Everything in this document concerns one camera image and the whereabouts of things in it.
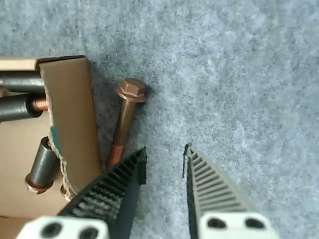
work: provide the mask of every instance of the cardboard box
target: cardboard box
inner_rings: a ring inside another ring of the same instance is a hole
[[[38,118],[0,123],[0,230],[1,238],[14,238],[25,221],[56,215],[66,201],[63,184],[73,197],[102,173],[88,61],[84,56],[0,57],[1,71],[40,71],[47,112]],[[0,88],[0,97],[10,95]],[[61,161],[61,173],[43,194],[26,189],[40,140],[49,136]]]

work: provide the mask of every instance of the metal cylinder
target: metal cylinder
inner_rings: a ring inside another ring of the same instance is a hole
[[[33,102],[38,98],[35,94],[0,98],[0,122],[39,117],[42,111],[33,106]]]
[[[44,92],[44,82],[39,71],[1,71],[1,85],[11,92]]]
[[[48,137],[41,140],[31,172],[26,176],[26,184],[43,193],[53,184],[54,176],[59,168],[60,160],[48,145]]]

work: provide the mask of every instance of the bolt head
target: bolt head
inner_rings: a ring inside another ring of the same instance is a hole
[[[117,87],[117,93],[120,97],[134,102],[144,102],[146,100],[145,91],[145,84],[135,78],[125,78]]]

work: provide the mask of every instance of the cardboard flap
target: cardboard flap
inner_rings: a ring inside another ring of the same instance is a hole
[[[49,102],[50,137],[71,195],[102,174],[86,58],[39,64]]]

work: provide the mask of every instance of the copper bolt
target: copper bolt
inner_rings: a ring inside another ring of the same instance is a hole
[[[136,103],[146,100],[145,91],[145,84],[134,78],[125,78],[122,84],[116,88],[116,92],[123,100],[113,135],[109,158],[106,162],[107,167],[111,167],[121,160]]]
[[[32,102],[33,109],[35,111],[47,111],[48,110],[48,102],[45,98],[38,98]]]

